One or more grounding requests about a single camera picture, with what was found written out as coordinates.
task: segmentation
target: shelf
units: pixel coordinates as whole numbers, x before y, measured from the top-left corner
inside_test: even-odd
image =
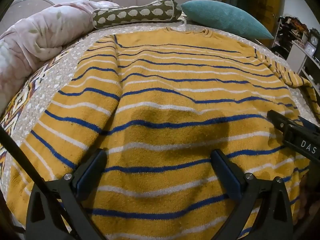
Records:
[[[275,42],[273,43],[272,47],[274,47],[274,46],[280,46],[279,42],[275,41]]]
[[[313,88],[317,92],[318,96],[320,96],[320,91],[317,89],[316,84],[313,82],[313,80],[309,77],[309,75],[305,72],[305,70],[303,68],[301,69],[301,72],[303,72],[303,74],[306,76],[306,78],[313,85]]]
[[[283,48],[285,51],[287,51],[288,53],[290,53],[290,51],[288,51],[284,46],[281,46],[281,48]]]
[[[313,63],[317,66],[318,69],[320,69],[320,65],[315,61],[315,59],[314,59],[313,57],[311,57],[309,54],[307,54],[307,53],[305,52],[305,50],[304,50],[303,48],[301,48],[298,44],[296,44],[295,42],[294,42],[294,44],[295,44],[299,49],[301,49],[301,50],[313,61]]]
[[[295,35],[292,31],[289,31],[289,33],[291,33],[298,41],[302,41],[302,39]]]

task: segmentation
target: bed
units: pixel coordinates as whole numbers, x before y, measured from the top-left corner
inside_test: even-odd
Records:
[[[182,15],[175,23],[129,24],[92,31],[65,46],[60,54],[47,61],[26,80],[23,87],[7,106],[1,117],[0,124],[6,129],[15,142],[21,145],[43,111],[49,105],[54,94],[71,81],[83,52],[96,40],[110,34],[151,31],[168,26],[178,31],[200,31],[203,29],[202,26],[195,25],[195,23],[190,22],[185,15]],[[268,49],[252,41],[221,30],[214,31],[246,43],[267,57],[289,68],[284,59],[274,55]],[[292,93],[292,99],[298,107],[301,117],[312,123],[318,123],[306,101],[306,97],[301,91],[290,88],[290,92]],[[3,147],[0,148],[0,186],[5,200],[7,199],[12,165],[15,164],[10,154],[7,153]]]

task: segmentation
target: blue stripe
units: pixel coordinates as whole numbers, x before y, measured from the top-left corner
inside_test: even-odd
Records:
[[[155,53],[158,53],[158,54],[178,54],[178,55],[192,55],[192,56],[208,56],[208,57],[218,57],[218,58],[222,58],[222,59],[230,59],[234,62],[239,62],[241,64],[244,64],[244,65],[252,65],[252,66],[255,66],[255,67],[258,67],[258,66],[261,66],[263,65],[263,63],[259,63],[258,65],[255,65],[253,63],[250,63],[250,62],[242,62],[242,61],[239,61],[239,60],[236,60],[236,59],[233,59],[233,58],[229,58],[229,57],[222,57],[222,56],[218,56],[218,55],[208,55],[208,54],[196,54],[196,53],[186,53],[186,52],[161,52],[161,51],[156,51],[156,50],[151,50],[151,49],[144,49],[136,54],[119,54],[119,56],[137,56],[138,54],[144,52],[144,51],[150,51],[150,52],[155,52]]]
[[[96,54],[96,55],[93,55],[93,56],[90,56],[90,57],[85,57],[85,58],[81,59],[81,60],[78,62],[78,64],[79,64],[81,61],[85,60],[85,59],[89,59],[89,58],[97,57],[97,56],[102,56],[102,57],[114,57],[115,59],[117,59],[116,56],[111,55],[111,54]]]
[[[279,75],[279,79],[282,79],[282,75],[281,75],[280,71],[278,72],[277,70],[278,69],[276,68],[276,73]]]
[[[213,49],[213,48],[207,48],[207,47],[198,47],[198,46],[190,46],[190,45],[180,45],[180,44],[172,44],[172,43],[167,43],[167,44],[160,44],[160,45],[138,45],[138,46],[131,46],[131,47],[125,47],[122,46],[121,44],[118,43],[116,35],[113,35],[115,38],[115,43],[120,47],[124,49],[131,49],[131,48],[138,48],[138,47],[143,47],[143,46],[151,46],[151,47],[159,47],[159,46],[182,46],[182,47],[188,47],[188,48],[197,48],[197,49],[209,49],[209,50],[214,50],[214,51],[224,51],[224,52],[230,52],[230,53],[240,53],[239,51],[234,51],[234,50],[225,50],[225,49]]]
[[[100,68],[100,67],[93,66],[93,67],[87,68],[86,71],[84,71],[83,74],[81,74],[80,76],[78,76],[76,78],[71,79],[71,81],[75,81],[75,80],[78,80],[78,79],[82,78],[91,69],[97,69],[97,70],[100,70],[100,71],[111,71],[111,72],[114,72],[114,73],[118,74],[117,71],[114,70],[113,68]]]
[[[254,151],[254,150],[240,150],[240,151],[236,151],[236,152],[233,152],[233,153],[230,153],[227,155],[227,157],[230,159],[230,158],[234,158],[236,156],[239,156],[239,155],[249,155],[249,156],[256,156],[256,155],[267,155],[267,154],[271,154],[271,153],[275,153],[281,149],[284,149],[285,146],[284,145],[281,145],[275,149],[272,149],[272,150],[260,150],[260,151]]]
[[[307,166],[307,167],[305,167],[305,168],[302,168],[302,169],[298,169],[297,167],[295,167],[295,168],[293,169],[292,174],[291,174],[290,176],[284,177],[284,178],[283,178],[283,181],[284,181],[284,182],[288,182],[288,181],[291,180],[292,175],[293,175],[295,172],[301,173],[301,172],[306,171],[307,169],[309,169],[309,166]]]
[[[210,159],[201,159],[201,160],[197,160],[197,161],[193,161],[193,162],[189,162],[189,163],[183,163],[183,164],[178,164],[178,165],[174,165],[174,166],[163,166],[163,167],[143,167],[143,166],[121,167],[121,166],[112,166],[112,167],[106,168],[104,170],[104,172],[121,171],[121,172],[124,172],[124,173],[146,173],[146,172],[160,173],[160,172],[165,172],[165,171],[176,171],[176,170],[179,170],[179,169],[184,169],[184,168],[188,168],[188,167],[195,166],[195,165],[198,165],[198,164],[210,163],[210,162],[211,162]]]
[[[96,41],[95,43],[108,43],[108,42],[113,42],[113,41]]]
[[[130,92],[126,92],[122,95],[122,98],[128,95],[136,95],[136,94],[140,94],[143,92],[148,92],[148,91],[161,91],[161,92],[165,92],[165,93],[172,93],[172,94],[176,94],[179,96],[183,96],[185,98],[190,99],[192,102],[194,102],[195,104],[209,104],[209,103],[225,103],[225,102],[232,102],[232,103],[236,103],[236,104],[240,104],[246,101],[254,101],[254,100],[261,100],[261,101],[266,101],[266,102],[270,102],[270,103],[274,103],[277,105],[282,105],[282,106],[286,106],[286,107],[293,107],[294,109],[297,109],[296,106],[293,106],[293,104],[284,104],[282,102],[276,103],[273,102],[269,99],[266,98],[261,98],[261,97],[254,97],[254,96],[250,96],[250,97],[246,97],[246,98],[242,98],[239,100],[235,100],[235,99],[230,99],[230,98],[223,98],[223,99],[208,99],[208,100],[195,100],[191,97],[188,97],[182,93],[179,93],[175,90],[171,90],[171,89],[166,89],[166,88],[146,88],[146,89],[142,89],[142,90],[138,90],[138,91],[130,91]]]
[[[62,92],[61,90],[59,90],[58,93],[62,94],[64,96],[75,96],[76,97],[76,96],[82,95],[86,91],[95,92],[95,93],[101,94],[103,96],[114,98],[115,100],[120,101],[120,97],[119,96],[117,96],[115,94],[112,94],[112,93],[108,93],[108,92],[102,91],[100,89],[96,89],[96,88],[85,88],[84,90],[82,90],[79,93],[65,93],[65,92]]]
[[[206,66],[206,67],[212,67],[212,68],[236,69],[236,70],[240,70],[243,73],[251,74],[253,76],[258,76],[258,77],[271,77],[271,76],[274,76],[273,74],[269,74],[269,75],[256,74],[256,73],[245,71],[245,70],[243,70],[241,68],[232,67],[232,66],[212,66],[212,65],[208,65],[208,64],[191,64],[191,63],[174,63],[174,62],[172,62],[172,63],[156,63],[156,62],[152,62],[152,61],[149,61],[149,60],[146,60],[146,59],[143,59],[143,58],[137,59],[137,60],[133,61],[132,63],[130,63],[127,66],[119,65],[118,67],[119,68],[126,68],[126,67],[129,67],[131,64],[136,63],[137,61],[144,61],[144,62],[147,62],[147,63],[152,64],[152,65],[166,65],[166,66],[178,65],[178,66],[197,66],[197,67]]]
[[[249,233],[250,230],[251,230],[251,228],[252,228],[252,227],[249,227],[249,228],[246,228],[246,229],[242,230],[241,234],[240,234],[238,237],[241,237],[241,236],[243,236],[244,234]]]
[[[123,125],[116,126],[115,128],[113,128],[110,131],[107,131],[106,133],[103,132],[103,134],[112,135],[116,132],[125,130],[126,128],[133,125],[141,125],[151,129],[164,129],[164,128],[178,129],[178,128],[190,127],[190,126],[211,125],[211,124],[218,124],[218,123],[225,123],[225,122],[233,122],[233,121],[249,119],[249,118],[261,118],[268,121],[268,119],[266,119],[265,117],[259,114],[240,114],[240,115],[233,115],[228,117],[223,116],[223,117],[212,118],[203,122],[183,122],[183,123],[170,123],[170,122],[153,123],[145,120],[131,120]]]
[[[85,210],[87,213],[91,215],[98,215],[98,216],[121,217],[121,218],[127,218],[127,219],[134,218],[134,219],[148,219],[148,220],[169,220],[169,219],[182,217],[193,210],[199,209],[204,206],[208,206],[213,203],[220,202],[227,198],[228,198],[227,194],[207,198],[188,206],[186,209],[183,209],[177,212],[170,212],[170,213],[153,213],[153,214],[135,213],[135,212],[131,213],[131,212],[121,212],[116,210],[107,210],[107,209],[100,209],[100,208],[94,208],[94,209],[87,208]]]
[[[304,80],[301,76],[299,76],[301,78],[301,81],[302,81],[302,86],[304,86]]]
[[[293,82],[292,82],[292,80],[291,80],[291,77],[290,77],[290,73],[288,72],[288,77],[289,77],[289,80],[290,80],[290,82],[292,83],[292,86],[293,86]]]
[[[296,203],[298,199],[300,199],[300,196],[297,196],[294,200],[291,200],[290,205],[293,205],[294,203]]]
[[[93,123],[89,123],[89,122],[86,122],[84,120],[81,120],[81,119],[78,119],[78,118],[75,118],[75,117],[60,117],[60,116],[57,116],[55,114],[52,114],[50,113],[48,110],[45,110],[44,111],[48,116],[58,120],[58,121],[65,121],[65,122],[72,122],[72,123],[77,123],[83,127],[87,127],[97,133],[101,133],[102,132],[102,129],[100,127],[98,127],[97,125],[93,124]]]
[[[67,165],[68,167],[75,169],[76,165],[69,161],[68,159],[66,159],[65,157],[63,157],[62,155],[60,155],[59,153],[57,153],[57,151],[49,144],[47,143],[43,138],[41,138],[39,135],[37,135],[33,130],[31,130],[30,132],[34,137],[36,137],[36,139],[38,139],[44,146],[46,146],[49,151],[53,154],[54,157],[56,157],[59,161],[61,161],[63,164]]]
[[[101,47],[101,48],[97,48],[97,49],[104,49],[104,48],[113,48],[113,49],[116,49],[114,46],[104,46],[104,47]],[[97,49],[87,49],[87,51],[95,51]]]
[[[209,81],[216,81],[216,82],[221,82],[221,83],[235,83],[235,84],[251,84],[249,81],[247,80],[243,80],[243,81],[236,81],[236,80],[221,80],[221,79],[218,79],[218,78],[208,78],[208,79],[197,79],[197,78],[186,78],[186,79],[173,79],[173,78],[166,78],[166,77],[162,77],[162,76],[159,76],[159,75],[143,75],[143,74],[140,74],[140,73],[131,73],[129,75],[127,75],[124,79],[121,80],[121,82],[124,82],[126,81],[130,76],[140,76],[140,77],[159,77],[159,78],[162,78],[162,79],[165,79],[165,80],[169,80],[169,81],[174,81],[174,82],[193,82],[193,81],[206,81],[206,82],[209,82]],[[259,86],[259,85],[254,85],[254,84],[251,84],[253,87],[257,87],[257,88],[262,88],[262,89],[265,89],[265,90],[279,90],[279,89],[287,89],[287,87],[275,87],[275,88],[266,88],[266,87],[262,87],[262,86]]]
[[[306,97],[307,97],[308,100],[311,101],[312,103],[316,103],[316,104],[317,104],[317,101],[316,101],[316,100],[312,100],[311,97],[310,97],[310,95],[306,95]]]

